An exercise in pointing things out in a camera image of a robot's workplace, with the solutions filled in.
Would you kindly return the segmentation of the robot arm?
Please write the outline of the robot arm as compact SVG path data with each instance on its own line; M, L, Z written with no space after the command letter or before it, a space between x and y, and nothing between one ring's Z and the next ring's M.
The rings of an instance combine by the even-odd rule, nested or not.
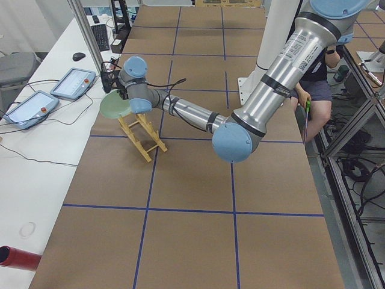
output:
M247 159L266 134L267 122L328 46L347 43L353 23L369 1L308 1L295 18L295 30L258 82L239 79L241 107L229 117L207 110L161 89L150 89L147 63L139 56L118 72L123 99L135 114L154 108L210 132L215 153L229 163Z

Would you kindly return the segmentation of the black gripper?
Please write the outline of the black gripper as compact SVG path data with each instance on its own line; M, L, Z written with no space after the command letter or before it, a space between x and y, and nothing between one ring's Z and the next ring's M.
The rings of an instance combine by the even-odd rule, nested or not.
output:
M129 99L129 95L127 92L128 83L122 79L118 79L116 82L117 90L119 91L119 95L122 99Z

